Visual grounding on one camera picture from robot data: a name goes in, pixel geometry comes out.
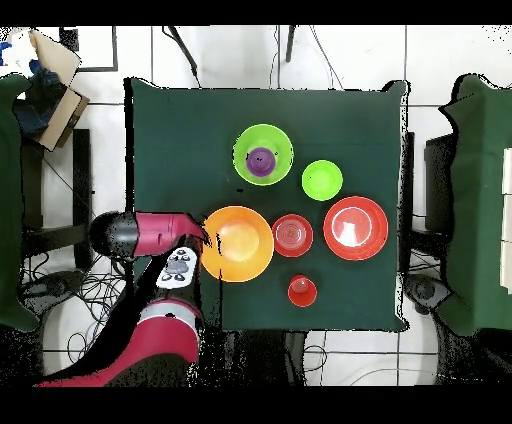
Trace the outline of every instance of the cardboard box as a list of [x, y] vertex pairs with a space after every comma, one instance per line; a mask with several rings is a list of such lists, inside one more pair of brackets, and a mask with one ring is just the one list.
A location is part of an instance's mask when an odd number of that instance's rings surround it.
[[69, 88], [81, 60], [71, 50], [37, 30], [30, 31], [30, 41], [41, 65], [55, 72], [60, 82], [68, 87], [48, 123], [48, 128], [34, 138], [34, 141], [48, 150], [54, 150], [55, 146], [62, 147], [66, 143], [89, 103], [87, 97]]

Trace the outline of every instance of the green bowl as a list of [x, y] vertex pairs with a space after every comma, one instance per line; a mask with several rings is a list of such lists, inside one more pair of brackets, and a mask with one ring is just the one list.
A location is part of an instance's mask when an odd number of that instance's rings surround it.
[[302, 188], [314, 200], [332, 199], [341, 189], [340, 168], [328, 160], [310, 163], [302, 173]]
[[[264, 147], [274, 153], [274, 170], [265, 177], [253, 175], [247, 168], [248, 154], [258, 147]], [[233, 146], [233, 165], [236, 172], [251, 184], [266, 186], [281, 181], [293, 162], [293, 146], [288, 136], [279, 128], [268, 124], [258, 124], [247, 128], [237, 138]]]

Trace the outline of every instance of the red bowl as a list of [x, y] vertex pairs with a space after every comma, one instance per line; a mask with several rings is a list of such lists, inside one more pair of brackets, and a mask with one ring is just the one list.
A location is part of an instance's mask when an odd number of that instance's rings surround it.
[[384, 247], [388, 238], [388, 220], [373, 200], [346, 197], [327, 212], [324, 237], [329, 249], [340, 258], [362, 261]]
[[272, 226], [274, 249], [287, 258], [306, 253], [313, 244], [313, 228], [302, 216], [289, 214], [279, 218]]

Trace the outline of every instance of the small red cup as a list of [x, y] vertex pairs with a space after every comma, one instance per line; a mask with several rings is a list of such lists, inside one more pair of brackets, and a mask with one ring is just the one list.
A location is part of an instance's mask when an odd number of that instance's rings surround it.
[[317, 290], [315, 284], [304, 275], [296, 275], [290, 280], [288, 298], [295, 306], [306, 308], [313, 304]]

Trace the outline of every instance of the white tile floor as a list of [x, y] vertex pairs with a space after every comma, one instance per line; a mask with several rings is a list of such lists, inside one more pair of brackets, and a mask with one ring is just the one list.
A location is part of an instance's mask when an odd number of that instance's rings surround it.
[[[298, 27], [291, 63], [284, 61], [287, 26], [281, 27], [281, 79], [285, 89], [327, 89], [329, 68], [307, 26]], [[277, 48], [275, 26], [179, 27], [199, 67], [203, 87], [277, 88], [277, 64], [269, 78]], [[423, 148], [426, 140], [451, 132], [438, 106], [450, 100], [458, 76], [483, 73], [491, 82], [512, 83], [510, 26], [317, 26], [318, 38], [345, 89], [379, 90], [390, 80], [407, 79], [409, 131], [416, 133], [414, 213], [425, 215]], [[52, 34], [52, 29], [42, 28]], [[98, 30], [98, 34], [108, 31]], [[109, 40], [94, 40], [96, 45]], [[176, 43], [161, 27], [117, 27], [117, 72], [79, 73], [72, 87], [91, 99], [78, 123], [91, 130], [93, 210], [122, 210], [124, 180], [124, 91], [122, 78], [135, 76], [160, 86], [196, 87], [190, 67]], [[334, 79], [334, 87], [339, 84]], [[72, 140], [47, 152], [44, 173], [45, 226], [71, 223]], [[423, 219], [415, 217], [415, 228]], [[33, 263], [42, 257], [34, 258]], [[74, 267], [72, 251], [52, 252], [43, 272]], [[108, 264], [96, 268], [105, 272]], [[310, 332], [304, 355], [308, 385], [432, 384], [437, 364], [437, 338], [430, 317], [418, 315], [407, 299], [403, 315], [410, 328], [401, 334], [382, 332]], [[89, 312], [70, 300], [50, 314], [45, 328], [46, 371], [70, 364], [65, 350], [69, 336], [85, 332]], [[80, 340], [71, 347], [80, 350]]]

